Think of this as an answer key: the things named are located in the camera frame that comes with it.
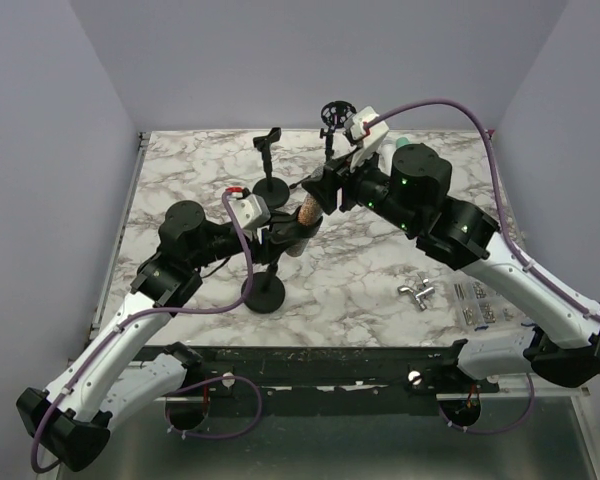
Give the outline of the white microphone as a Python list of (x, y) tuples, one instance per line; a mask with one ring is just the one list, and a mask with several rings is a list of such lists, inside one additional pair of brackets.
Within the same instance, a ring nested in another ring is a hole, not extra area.
[(383, 142), (380, 147), (380, 154), (384, 158), (388, 158), (389, 160), (392, 159), (395, 151), (396, 151), (396, 146), (393, 141)]

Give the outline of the black round base clip stand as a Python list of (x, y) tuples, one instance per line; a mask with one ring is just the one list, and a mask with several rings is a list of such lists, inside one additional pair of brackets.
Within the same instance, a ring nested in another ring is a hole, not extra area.
[(245, 301), (245, 305), (252, 312), (258, 314), (273, 313), (282, 306), (286, 297), (286, 290), (282, 280), (278, 277), (281, 257), (274, 263), (263, 265), (266, 267), (263, 272), (254, 274), (253, 285)]

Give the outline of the glitter silver mesh microphone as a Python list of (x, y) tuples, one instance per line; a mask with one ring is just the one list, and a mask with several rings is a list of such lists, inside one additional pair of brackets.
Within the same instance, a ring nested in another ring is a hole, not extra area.
[(316, 231), (320, 228), (323, 209), (314, 198), (314, 195), (309, 192), (309, 188), (305, 187), (304, 184), (308, 182), (309, 185), (313, 185), (314, 183), (319, 182), (322, 179), (323, 174), (324, 167), (320, 166), (314, 170), (306, 180), (301, 182), (306, 195), (298, 210), (297, 221), (308, 231), (308, 233), (286, 250), (286, 254), (290, 257), (296, 258), (302, 255), (310, 239), (315, 236)]

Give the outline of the black tripod shock mount stand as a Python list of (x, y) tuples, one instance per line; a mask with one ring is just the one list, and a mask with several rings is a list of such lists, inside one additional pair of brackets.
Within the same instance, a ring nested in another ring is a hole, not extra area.
[(356, 112), (356, 107), (344, 100), (331, 101), (321, 108), (320, 117), (323, 127), (319, 131), (319, 137), (324, 140), (325, 160), (330, 160), (335, 153), (333, 148), (335, 133), (342, 130), (346, 121)]

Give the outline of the mint green microphone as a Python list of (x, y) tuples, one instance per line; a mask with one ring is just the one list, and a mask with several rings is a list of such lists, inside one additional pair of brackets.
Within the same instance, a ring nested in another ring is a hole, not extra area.
[(400, 149), (405, 146), (410, 146), (411, 141), (406, 137), (399, 137), (395, 142), (396, 148)]

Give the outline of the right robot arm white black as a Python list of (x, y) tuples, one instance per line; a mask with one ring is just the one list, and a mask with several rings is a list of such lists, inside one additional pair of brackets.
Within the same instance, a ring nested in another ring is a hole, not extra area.
[(600, 303), (568, 289), (507, 245), (499, 223), (448, 194), (452, 165), (424, 144), (397, 149), (389, 173), (349, 156), (318, 168), (302, 187), (325, 214), (365, 207), (399, 228), (426, 256), (490, 287), (533, 325), (483, 340), (463, 340), (440, 379), (460, 392), (493, 375), (535, 373), (574, 388), (600, 374)]

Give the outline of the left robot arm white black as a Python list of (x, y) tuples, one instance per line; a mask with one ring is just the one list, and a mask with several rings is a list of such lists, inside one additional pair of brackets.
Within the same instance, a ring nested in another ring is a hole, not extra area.
[(207, 220), (203, 207), (180, 201), (168, 208), (158, 229), (156, 252), (137, 270), (116, 315), (79, 357), (43, 389), (28, 388), (16, 402), (33, 439), (32, 470), (45, 474), (59, 465), (73, 471), (89, 466), (113, 431), (157, 398), (194, 393), (202, 380), (194, 351), (177, 344), (138, 372), (128, 365), (159, 330), (188, 307), (202, 286), (201, 269), (241, 254), (246, 279), (239, 297), (207, 315), (228, 313), (252, 299), (254, 267), (274, 265), (280, 255), (300, 255), (322, 223), (322, 209), (307, 196), (292, 214), (271, 210), (264, 199), (228, 189), (222, 203), (229, 222)]

